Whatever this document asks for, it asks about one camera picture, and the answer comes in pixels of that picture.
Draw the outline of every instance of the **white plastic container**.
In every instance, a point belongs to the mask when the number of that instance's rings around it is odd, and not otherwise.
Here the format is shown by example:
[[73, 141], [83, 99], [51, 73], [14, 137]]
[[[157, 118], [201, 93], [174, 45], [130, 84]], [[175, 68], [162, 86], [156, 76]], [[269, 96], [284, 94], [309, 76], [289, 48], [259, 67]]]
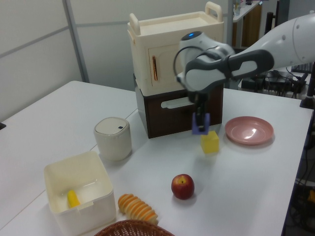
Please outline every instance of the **white plastic container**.
[[[116, 217], [113, 185], [96, 152], [50, 164], [44, 177], [50, 210], [64, 235], [86, 233]], [[67, 203], [71, 189], [81, 203], [73, 208]]]
[[111, 161], [125, 159], [131, 152], [130, 125], [126, 119], [108, 117], [94, 128], [100, 156]]
[[[173, 72], [173, 60], [183, 36], [192, 31], [202, 31], [211, 39], [223, 41], [222, 9], [213, 2], [206, 3], [205, 12], [144, 21], [138, 21], [134, 14], [130, 14], [129, 21], [134, 75], [144, 96], [184, 89], [175, 80]], [[180, 60], [176, 69], [178, 73], [183, 71]]]

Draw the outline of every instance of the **apple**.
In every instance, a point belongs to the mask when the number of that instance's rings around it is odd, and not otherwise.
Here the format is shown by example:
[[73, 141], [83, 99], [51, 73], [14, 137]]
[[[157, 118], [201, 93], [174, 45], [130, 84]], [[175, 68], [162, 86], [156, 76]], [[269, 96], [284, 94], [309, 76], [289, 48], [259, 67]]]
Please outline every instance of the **apple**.
[[174, 196], [181, 200], [186, 200], [193, 195], [195, 184], [189, 175], [177, 175], [172, 180], [172, 192]]

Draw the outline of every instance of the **white wall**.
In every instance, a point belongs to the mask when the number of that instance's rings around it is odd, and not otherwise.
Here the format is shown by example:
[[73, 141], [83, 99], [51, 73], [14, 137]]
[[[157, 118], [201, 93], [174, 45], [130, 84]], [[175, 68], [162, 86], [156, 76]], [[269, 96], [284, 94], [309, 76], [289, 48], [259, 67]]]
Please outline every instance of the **white wall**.
[[273, 12], [274, 14], [276, 14], [276, 9], [277, 9], [277, 0], [263, 1], [262, 8], [261, 8], [259, 38], [264, 36], [264, 33], [265, 33], [267, 13]]
[[[227, 5], [229, 0], [222, 1]], [[90, 83], [134, 90], [129, 14], [139, 20], [204, 11], [207, 0], [67, 0]]]
[[0, 0], [0, 122], [72, 80], [82, 79], [63, 1]]
[[288, 20], [309, 14], [315, 10], [315, 0], [290, 0]]

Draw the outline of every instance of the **pink plate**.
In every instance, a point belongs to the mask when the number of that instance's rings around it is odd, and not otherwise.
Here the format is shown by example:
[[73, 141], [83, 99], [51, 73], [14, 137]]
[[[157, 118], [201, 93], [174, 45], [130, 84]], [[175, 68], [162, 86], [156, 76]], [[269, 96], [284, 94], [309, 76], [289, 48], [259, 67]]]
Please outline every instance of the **pink plate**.
[[258, 145], [270, 140], [274, 129], [270, 123], [257, 117], [236, 117], [226, 123], [225, 132], [238, 143]]

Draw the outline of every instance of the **brown basket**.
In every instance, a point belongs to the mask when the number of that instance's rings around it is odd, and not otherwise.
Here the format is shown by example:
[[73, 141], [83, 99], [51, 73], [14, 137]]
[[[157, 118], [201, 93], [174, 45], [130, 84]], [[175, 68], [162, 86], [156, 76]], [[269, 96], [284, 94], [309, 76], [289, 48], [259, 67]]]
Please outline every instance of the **brown basket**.
[[174, 236], [165, 229], [142, 220], [123, 220], [107, 226], [95, 236]]

